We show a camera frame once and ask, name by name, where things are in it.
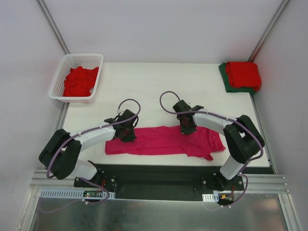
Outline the pink t shirt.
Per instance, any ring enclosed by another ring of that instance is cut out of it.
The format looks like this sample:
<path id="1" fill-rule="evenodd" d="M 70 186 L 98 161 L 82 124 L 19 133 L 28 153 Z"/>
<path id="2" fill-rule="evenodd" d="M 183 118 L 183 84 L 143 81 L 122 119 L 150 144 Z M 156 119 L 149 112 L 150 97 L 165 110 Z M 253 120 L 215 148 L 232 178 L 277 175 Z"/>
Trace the pink t shirt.
<path id="1" fill-rule="evenodd" d="M 137 138 L 133 142 L 107 141 L 105 153 L 107 155 L 186 154 L 188 157 L 212 161 L 212 153 L 223 152 L 226 149 L 219 133 L 204 127 L 197 127 L 190 135 L 182 134 L 180 126 L 137 128 L 134 131 Z"/>

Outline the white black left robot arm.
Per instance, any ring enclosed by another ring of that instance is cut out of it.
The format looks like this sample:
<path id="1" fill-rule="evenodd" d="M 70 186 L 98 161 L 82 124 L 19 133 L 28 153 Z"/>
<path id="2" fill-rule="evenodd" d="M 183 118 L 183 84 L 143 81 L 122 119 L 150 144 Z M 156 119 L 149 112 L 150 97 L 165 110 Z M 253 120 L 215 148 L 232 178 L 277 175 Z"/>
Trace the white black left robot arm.
<path id="1" fill-rule="evenodd" d="M 138 116 L 127 109 L 115 118 L 108 118 L 100 125 L 78 133 L 59 129 L 48 141 L 38 159 L 47 168 L 48 178 L 63 180 L 74 176 L 84 178 L 91 187 L 97 187 L 102 182 L 98 167 L 90 160 L 79 159 L 80 153 L 101 142 L 115 139 L 133 142 L 136 139 L 134 128 L 138 121 Z"/>

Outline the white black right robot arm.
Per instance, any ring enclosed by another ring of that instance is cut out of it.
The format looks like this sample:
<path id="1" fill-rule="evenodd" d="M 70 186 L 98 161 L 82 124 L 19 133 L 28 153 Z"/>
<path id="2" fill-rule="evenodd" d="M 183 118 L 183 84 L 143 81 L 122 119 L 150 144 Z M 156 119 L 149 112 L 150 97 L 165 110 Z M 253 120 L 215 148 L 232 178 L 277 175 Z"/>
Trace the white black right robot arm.
<path id="1" fill-rule="evenodd" d="M 184 100 L 178 101 L 173 110 L 180 121 L 183 134 L 190 135 L 197 127 L 203 127 L 226 139 L 230 156 L 219 172 L 207 180 L 211 187 L 216 184 L 222 190 L 229 189 L 234 183 L 233 179 L 247 166 L 250 159 L 257 153 L 263 153 L 264 140 L 246 115 L 227 117 L 210 112 L 200 105 L 190 107 Z"/>

